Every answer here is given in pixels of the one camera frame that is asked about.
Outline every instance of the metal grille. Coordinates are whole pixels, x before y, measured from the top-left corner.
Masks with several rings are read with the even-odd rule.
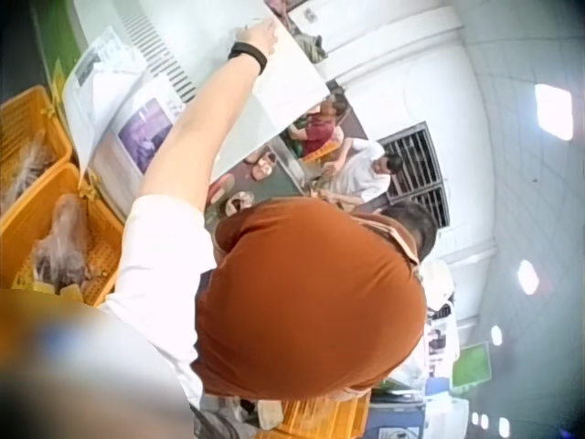
[[[146,58],[148,69],[153,76],[165,73],[181,100],[184,103],[191,101],[195,97],[195,85],[187,77],[140,6],[127,0],[118,0],[116,10],[130,40]]]
[[[429,128],[420,123],[393,134],[380,143],[404,161],[403,172],[392,177],[390,203],[412,199],[425,206],[440,228],[449,226],[449,209]]]

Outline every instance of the orange crate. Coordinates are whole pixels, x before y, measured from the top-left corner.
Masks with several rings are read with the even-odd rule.
[[[80,172],[72,164],[52,169],[31,188],[27,202],[14,215],[0,220],[0,288],[32,289],[31,252],[36,242],[49,234],[59,197],[77,193],[79,181]],[[115,283],[123,227],[99,199],[85,198],[82,203],[88,227],[86,261],[93,273],[102,273],[87,281],[82,292],[86,304],[97,306]]]
[[[284,422],[255,439],[353,439],[366,429],[369,394],[359,399],[335,402],[317,398],[284,402]]]
[[[22,166],[22,152],[41,130],[45,131],[43,145],[50,149],[56,160],[50,169],[67,163],[71,159],[71,143],[42,86],[28,89],[0,107],[0,194],[5,194],[10,188]],[[35,186],[43,184],[48,171],[3,212],[3,218],[21,209]]]

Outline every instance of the orange shirt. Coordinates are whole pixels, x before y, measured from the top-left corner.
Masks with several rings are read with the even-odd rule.
[[[207,392],[363,390],[417,345],[426,304],[406,255],[335,207],[276,199],[225,219],[216,238],[229,254],[197,299],[194,367]]]

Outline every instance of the ceiling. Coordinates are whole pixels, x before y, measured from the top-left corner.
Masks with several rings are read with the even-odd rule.
[[[585,26],[572,0],[451,0],[484,96],[495,167],[495,238],[480,321],[470,343],[490,340],[493,378],[468,397],[499,437],[559,437],[584,409]],[[535,85],[570,91],[574,137],[542,130]],[[517,270],[530,261],[540,280],[526,295]]]

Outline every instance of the window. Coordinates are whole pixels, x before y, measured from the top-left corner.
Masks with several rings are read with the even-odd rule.
[[[492,343],[496,346],[502,344],[502,329],[498,326],[492,327]]]
[[[448,227],[445,187],[427,124],[420,123],[379,142],[404,160],[403,172],[392,177],[390,204],[412,199],[429,210],[440,229]]]
[[[479,424],[481,425],[481,427],[484,430],[487,430],[490,426],[490,419],[487,417],[487,414],[482,414],[482,418],[479,422]]]
[[[573,100],[568,91],[537,84],[535,86],[540,128],[562,140],[573,138]]]
[[[532,295],[538,289],[540,281],[538,280],[537,272],[532,264],[528,261],[522,261],[518,269],[518,281],[524,292]]]
[[[502,437],[510,437],[510,422],[506,418],[500,418],[498,432]]]

